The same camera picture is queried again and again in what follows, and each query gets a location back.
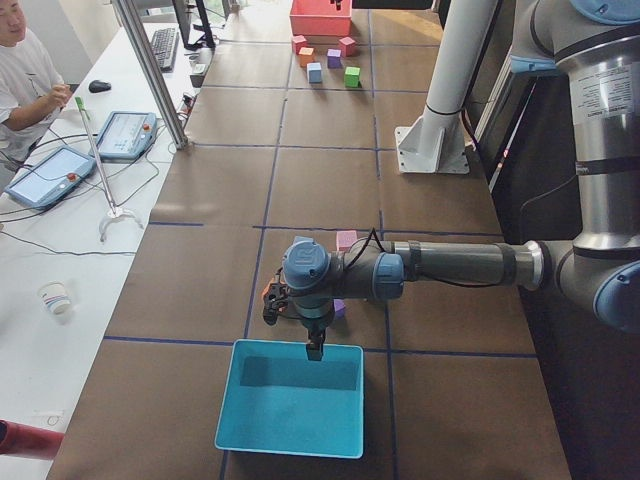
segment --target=red container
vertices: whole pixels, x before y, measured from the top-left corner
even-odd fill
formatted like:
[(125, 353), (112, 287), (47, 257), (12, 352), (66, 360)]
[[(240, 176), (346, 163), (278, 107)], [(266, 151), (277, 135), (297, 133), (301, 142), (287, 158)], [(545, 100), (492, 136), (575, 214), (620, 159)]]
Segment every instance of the red container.
[(53, 460), (64, 433), (0, 420), (0, 455)]
[(289, 18), (294, 35), (346, 36), (351, 30), (351, 0), (342, 0), (340, 10), (329, 0), (293, 0)]

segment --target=computer mouse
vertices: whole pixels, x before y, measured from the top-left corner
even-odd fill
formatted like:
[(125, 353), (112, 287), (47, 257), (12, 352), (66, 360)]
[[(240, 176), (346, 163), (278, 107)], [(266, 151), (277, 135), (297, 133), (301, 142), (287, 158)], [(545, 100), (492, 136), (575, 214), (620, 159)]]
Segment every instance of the computer mouse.
[(91, 93), (106, 92), (107, 90), (111, 90), (111, 84), (109, 82), (94, 80), (89, 84), (89, 91)]

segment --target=red tube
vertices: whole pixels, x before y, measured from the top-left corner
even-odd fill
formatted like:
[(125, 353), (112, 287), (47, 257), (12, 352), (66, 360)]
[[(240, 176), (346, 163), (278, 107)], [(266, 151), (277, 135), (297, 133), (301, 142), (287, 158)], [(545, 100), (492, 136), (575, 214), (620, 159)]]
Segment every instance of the red tube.
[(53, 460), (64, 433), (0, 420), (0, 455)]

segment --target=white stand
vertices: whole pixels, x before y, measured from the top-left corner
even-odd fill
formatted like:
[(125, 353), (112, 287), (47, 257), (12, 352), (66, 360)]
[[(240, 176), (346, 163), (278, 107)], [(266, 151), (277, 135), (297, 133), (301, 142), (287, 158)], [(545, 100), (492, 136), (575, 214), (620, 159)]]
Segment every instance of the white stand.
[(102, 219), (102, 221), (100, 222), (100, 226), (98, 227), (98, 231), (100, 232), (100, 242), (104, 243), (104, 241), (107, 239), (107, 227), (111, 222), (128, 217), (133, 218), (140, 228), (144, 228), (144, 226), (135, 213), (133, 213), (131, 210), (119, 207), (113, 199), (111, 188), (109, 187), (109, 182), (107, 180), (107, 174), (104, 171), (102, 159), (100, 158), (100, 152), (98, 151), (98, 146), (96, 145), (96, 141), (93, 138), (93, 134), (91, 133), (91, 127), (89, 126), (89, 116), (87, 115), (87, 111), (84, 108), (84, 103), (82, 102), (82, 99), (80, 97), (76, 97), (76, 104), (78, 105), (78, 110), (80, 111), (80, 117), (82, 118), (84, 129), (87, 131), (87, 136), (89, 137), (89, 145), (91, 145), (93, 157), (96, 159), (96, 167), (98, 168), (100, 179), (102, 180), (102, 184), (104, 185), (104, 195), (105, 197), (107, 197), (107, 202), (109, 203), (109, 211)]
[(452, 0), (422, 116), (396, 127), (403, 173), (468, 173), (459, 113), (498, 0)]

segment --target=blue bin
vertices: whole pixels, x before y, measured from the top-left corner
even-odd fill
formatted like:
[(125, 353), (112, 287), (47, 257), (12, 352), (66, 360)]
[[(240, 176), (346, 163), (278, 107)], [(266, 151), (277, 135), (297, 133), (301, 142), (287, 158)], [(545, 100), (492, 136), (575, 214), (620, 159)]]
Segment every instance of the blue bin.
[(304, 343), (236, 341), (217, 448), (360, 458), (363, 440), (360, 347), (325, 345), (322, 361), (313, 362)]

